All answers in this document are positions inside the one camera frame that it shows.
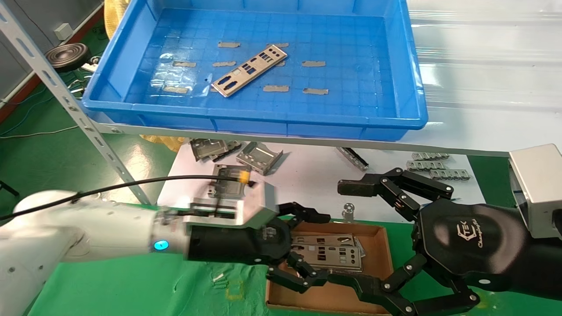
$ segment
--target cardboard box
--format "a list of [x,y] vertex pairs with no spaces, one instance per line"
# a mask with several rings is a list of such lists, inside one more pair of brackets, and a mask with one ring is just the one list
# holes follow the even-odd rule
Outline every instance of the cardboard box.
[[[365,249],[363,274],[385,279],[393,272],[390,248],[386,229],[376,225],[328,223],[301,223],[293,236],[322,234],[353,234]],[[286,265],[280,268],[295,273]],[[311,312],[329,312],[341,314],[388,315],[380,305],[359,301],[351,287],[327,282],[321,287],[312,287],[304,294],[268,281],[265,304],[271,309],[306,310]]]

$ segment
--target robotic arm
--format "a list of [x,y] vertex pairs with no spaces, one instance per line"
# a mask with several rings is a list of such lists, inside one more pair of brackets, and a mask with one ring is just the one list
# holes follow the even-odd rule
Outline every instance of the robotic arm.
[[[59,261],[91,261],[148,252],[181,253],[186,260],[265,264],[266,278],[304,293],[326,282],[352,287],[359,300],[393,315],[450,315],[479,303],[469,286],[562,300],[562,156],[554,145],[510,153],[517,209],[450,201],[453,188],[404,171],[341,180],[342,195],[380,196],[414,222],[416,255],[387,279],[314,269],[291,252],[291,229],[330,216],[298,203],[275,204],[274,188],[260,183],[243,201],[194,198],[190,210],[154,212],[75,192],[45,191],[23,199],[24,214],[0,227],[0,315],[20,316]],[[407,192],[433,202],[420,205]],[[38,206],[66,198],[69,202]],[[278,216],[293,214],[284,222]],[[286,261],[294,276],[278,269]],[[411,302],[399,293],[421,271],[452,294]]]

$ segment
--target blue crate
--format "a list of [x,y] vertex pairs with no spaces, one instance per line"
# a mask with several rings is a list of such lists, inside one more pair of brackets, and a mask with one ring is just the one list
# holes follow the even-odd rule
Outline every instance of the blue crate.
[[[285,66],[229,98],[211,91],[233,68],[212,63],[240,66],[268,43],[289,43]],[[427,122],[405,0],[132,0],[83,104],[123,124],[278,136],[396,141]]]

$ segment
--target white shelf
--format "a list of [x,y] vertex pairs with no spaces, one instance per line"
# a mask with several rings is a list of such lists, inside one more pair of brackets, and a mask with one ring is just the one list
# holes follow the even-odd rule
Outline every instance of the white shelf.
[[[267,177],[252,172],[253,180],[264,180],[275,186],[278,203],[298,202],[303,206],[313,207],[318,212],[327,213],[332,218],[342,218],[343,205],[355,205],[355,219],[377,222],[406,223],[394,208],[380,197],[341,196],[337,193],[337,183],[341,179],[361,179],[363,172],[355,168],[334,147],[303,146],[278,143],[266,143],[270,150],[283,150],[278,170]],[[357,150],[357,153],[369,163],[370,173],[385,173],[396,168],[403,168],[411,160],[411,152]],[[239,165],[232,154],[219,161],[219,164]],[[466,156],[451,155],[444,163],[449,169],[466,169],[473,174]],[[212,174],[215,163],[212,161],[195,162],[191,146],[184,144],[172,165],[169,175]],[[158,205],[188,208],[193,197],[207,197],[208,180],[173,180],[164,183],[158,197]],[[484,197],[473,177],[469,181],[448,181],[455,192],[453,197],[460,197],[461,204],[484,203]],[[429,202],[413,196],[418,203]]]

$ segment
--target black wire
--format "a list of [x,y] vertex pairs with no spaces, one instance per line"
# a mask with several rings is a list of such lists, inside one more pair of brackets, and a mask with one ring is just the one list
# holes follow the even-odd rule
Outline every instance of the black wire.
[[57,46],[57,45],[53,44],[53,42],[51,42],[49,37],[45,34],[45,32],[43,32],[43,30],[39,27],[39,25],[37,25],[37,23],[35,23],[35,21],[33,21],[33,19],[31,17],[29,17],[29,15],[25,12],[24,8],[21,7],[21,5],[17,2],[17,0],[13,0],[13,2],[21,9],[21,12],[23,12],[25,14],[25,16],[28,17],[28,19],[31,21],[31,23],[35,24],[35,26],[39,29],[39,31],[41,33],[43,33],[43,35],[45,35],[45,38],[47,38],[49,43],[53,46]]
[[[21,212],[9,214],[9,215],[4,215],[4,216],[0,217],[0,220],[6,220],[6,219],[11,219],[11,218],[15,218],[15,217],[18,217],[18,216],[22,216],[22,215],[25,215],[25,214],[30,214],[30,213],[33,213],[33,212],[37,212],[37,211],[47,209],[49,207],[61,205],[63,203],[67,203],[67,202],[75,202],[75,201],[77,201],[77,200],[79,200],[83,197],[87,197],[87,196],[90,196],[90,195],[94,195],[94,194],[98,194],[98,193],[102,193],[102,192],[107,192],[107,191],[111,191],[111,190],[115,190],[115,189],[137,186],[139,184],[145,184],[145,183],[162,182],[162,181],[167,181],[167,180],[185,180],[185,179],[207,179],[207,180],[224,180],[224,181],[239,182],[238,178],[224,177],[222,175],[172,175],[172,176],[168,176],[168,177],[159,177],[159,178],[144,179],[144,180],[138,180],[138,181],[132,181],[132,182],[125,182],[125,183],[122,183],[122,184],[116,184],[114,186],[99,188],[99,189],[91,190],[91,191],[88,191],[88,192],[79,192],[79,193],[77,193],[73,196],[65,197],[65,198],[62,198],[58,201],[54,201],[54,202],[39,205],[39,206],[36,206],[36,207],[32,207],[31,209],[27,209],[27,210],[24,210],[24,211],[21,211]],[[248,182],[248,185],[250,187],[254,184],[255,184],[254,181]]]

